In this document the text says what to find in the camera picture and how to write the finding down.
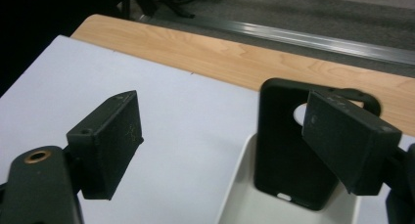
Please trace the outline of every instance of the wooden surface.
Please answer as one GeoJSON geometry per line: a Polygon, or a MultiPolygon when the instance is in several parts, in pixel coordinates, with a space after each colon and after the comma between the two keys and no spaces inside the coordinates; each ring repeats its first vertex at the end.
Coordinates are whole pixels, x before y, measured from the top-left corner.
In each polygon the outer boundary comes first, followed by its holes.
{"type": "Polygon", "coordinates": [[[272,77],[357,88],[381,101],[382,119],[415,136],[414,78],[98,15],[71,37],[254,90],[272,77]]]}

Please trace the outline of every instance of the gray floor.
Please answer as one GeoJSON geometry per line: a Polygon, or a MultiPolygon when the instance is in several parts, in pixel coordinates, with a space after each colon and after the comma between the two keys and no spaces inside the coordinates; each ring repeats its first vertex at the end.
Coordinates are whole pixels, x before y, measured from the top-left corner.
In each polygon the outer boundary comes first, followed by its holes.
{"type": "MultiPolygon", "coordinates": [[[[195,0],[182,8],[196,17],[249,22],[415,51],[415,0],[195,0]]],[[[152,18],[133,6],[132,19],[341,64],[415,77],[415,67],[299,47],[176,21],[160,4],[152,18]]]]}

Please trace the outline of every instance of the white table surface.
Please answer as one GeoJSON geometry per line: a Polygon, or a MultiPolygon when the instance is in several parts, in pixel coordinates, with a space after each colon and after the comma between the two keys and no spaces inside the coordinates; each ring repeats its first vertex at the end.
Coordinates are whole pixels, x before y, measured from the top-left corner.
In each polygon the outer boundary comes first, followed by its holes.
{"type": "MultiPolygon", "coordinates": [[[[145,141],[110,202],[79,195],[85,223],[214,223],[256,132],[258,93],[64,36],[0,99],[0,183],[15,157],[65,147],[82,118],[129,90],[138,93],[145,141]]],[[[387,223],[384,200],[363,199],[358,223],[387,223]]]]}

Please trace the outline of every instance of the white tray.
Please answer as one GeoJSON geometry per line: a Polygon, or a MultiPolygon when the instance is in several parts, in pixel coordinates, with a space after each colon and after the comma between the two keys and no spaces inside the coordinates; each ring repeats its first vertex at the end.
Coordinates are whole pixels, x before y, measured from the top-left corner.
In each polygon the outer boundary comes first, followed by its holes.
{"type": "Polygon", "coordinates": [[[253,135],[245,146],[234,181],[216,223],[356,223],[360,198],[349,195],[343,185],[336,188],[326,206],[320,211],[308,210],[259,191],[253,181],[255,142],[256,136],[253,135]]]}

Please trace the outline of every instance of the black phone case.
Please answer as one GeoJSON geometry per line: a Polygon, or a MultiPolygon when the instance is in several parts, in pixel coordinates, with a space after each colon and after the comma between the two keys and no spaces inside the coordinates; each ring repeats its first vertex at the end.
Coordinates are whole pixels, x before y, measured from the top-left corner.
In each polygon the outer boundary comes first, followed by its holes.
{"type": "Polygon", "coordinates": [[[363,109],[379,116],[381,106],[369,94],[272,78],[260,89],[254,185],[271,196],[320,210],[338,179],[304,142],[302,126],[294,110],[307,102],[309,91],[329,91],[363,103],[363,109]]]}

